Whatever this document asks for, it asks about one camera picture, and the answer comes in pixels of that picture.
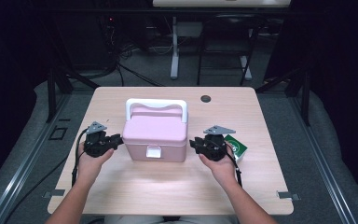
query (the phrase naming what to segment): black curtain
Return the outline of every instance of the black curtain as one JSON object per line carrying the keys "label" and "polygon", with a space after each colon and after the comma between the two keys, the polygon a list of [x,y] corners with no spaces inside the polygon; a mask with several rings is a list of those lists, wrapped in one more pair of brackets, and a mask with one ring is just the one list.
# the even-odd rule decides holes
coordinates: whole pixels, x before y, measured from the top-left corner
{"label": "black curtain", "polygon": [[19,2],[0,1],[0,168],[33,112],[34,87],[47,79],[48,48],[32,22]]}
{"label": "black curtain", "polygon": [[265,78],[279,77],[301,66],[311,52],[311,89],[333,121],[342,160],[358,183],[358,2],[315,4],[294,1],[292,11],[325,12],[319,19],[286,20]]}

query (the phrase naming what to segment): metal rail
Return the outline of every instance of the metal rail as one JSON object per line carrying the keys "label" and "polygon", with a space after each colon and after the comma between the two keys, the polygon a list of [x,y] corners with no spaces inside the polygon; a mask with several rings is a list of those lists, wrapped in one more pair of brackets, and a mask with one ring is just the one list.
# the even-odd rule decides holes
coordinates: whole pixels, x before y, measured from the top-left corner
{"label": "metal rail", "polygon": [[294,97],[290,97],[289,101],[292,105],[293,110],[295,110],[295,114],[298,122],[301,124],[302,129],[304,130],[305,134],[308,137],[308,140],[310,141],[316,166],[318,167],[319,172],[321,173],[322,179],[324,180],[324,184],[327,187],[327,190],[338,211],[338,215],[341,218],[342,223],[345,224],[356,223],[356,220],[351,212],[351,209],[349,208],[345,200],[345,196],[342,193],[341,188],[339,187],[336,179],[334,178],[333,173],[330,170],[330,167],[327,163],[327,160],[324,157],[321,148],[319,147],[318,141],[316,140],[312,128],[310,126],[307,126],[303,121],[303,119],[301,118],[301,115],[299,113],[300,105],[298,100],[295,99]]}
{"label": "metal rail", "polygon": [[0,199],[0,223],[4,223],[5,218],[9,213],[10,207],[13,205],[17,196],[19,195],[25,181],[27,180],[28,175],[32,172],[34,164],[36,163],[41,153],[41,148],[48,138],[48,134],[54,129],[57,117],[62,112],[65,105],[68,103],[69,98],[70,95],[67,94],[64,94],[62,96],[61,100],[57,104],[58,109],[56,116],[50,123],[45,124],[45,127],[36,139],[36,142],[34,143],[33,149],[22,161],[16,174],[13,175],[13,178],[7,185],[7,188]]}

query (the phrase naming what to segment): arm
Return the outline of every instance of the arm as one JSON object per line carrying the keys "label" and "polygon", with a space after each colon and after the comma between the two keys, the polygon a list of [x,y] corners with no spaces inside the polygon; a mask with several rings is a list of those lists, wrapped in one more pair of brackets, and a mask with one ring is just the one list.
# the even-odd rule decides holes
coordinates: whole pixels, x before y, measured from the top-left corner
{"label": "arm", "polygon": [[213,177],[226,192],[241,224],[245,223],[276,223],[253,198],[237,183],[234,165],[228,156],[220,161],[210,161],[200,154],[201,161],[208,166]]}
{"label": "arm", "polygon": [[[79,155],[82,155],[83,149],[82,143],[79,146]],[[79,161],[77,181],[46,223],[79,223],[89,191],[101,172],[103,163],[112,155],[113,149],[98,158],[83,153]]]}

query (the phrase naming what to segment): chair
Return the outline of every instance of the chair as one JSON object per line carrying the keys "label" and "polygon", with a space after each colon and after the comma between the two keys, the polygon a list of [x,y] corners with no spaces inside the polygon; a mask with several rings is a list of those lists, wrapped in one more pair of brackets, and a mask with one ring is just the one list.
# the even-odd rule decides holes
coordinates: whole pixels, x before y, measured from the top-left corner
{"label": "chair", "polygon": [[[200,34],[199,70],[197,85],[200,84],[201,69],[242,69],[241,85],[245,79],[258,33],[266,24],[266,19],[249,14],[217,15],[203,24]],[[204,66],[202,58],[206,54],[236,55],[246,57],[241,66]]]}

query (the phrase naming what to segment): white handle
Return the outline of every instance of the white handle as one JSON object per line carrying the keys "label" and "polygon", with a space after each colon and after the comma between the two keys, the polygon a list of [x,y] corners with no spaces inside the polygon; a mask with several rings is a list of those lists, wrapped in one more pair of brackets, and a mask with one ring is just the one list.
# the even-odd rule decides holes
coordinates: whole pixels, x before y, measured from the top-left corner
{"label": "white handle", "polygon": [[187,103],[183,100],[160,100],[160,99],[135,99],[130,98],[126,102],[126,119],[131,120],[131,106],[141,104],[152,108],[162,108],[169,105],[182,107],[182,122],[187,123]]}

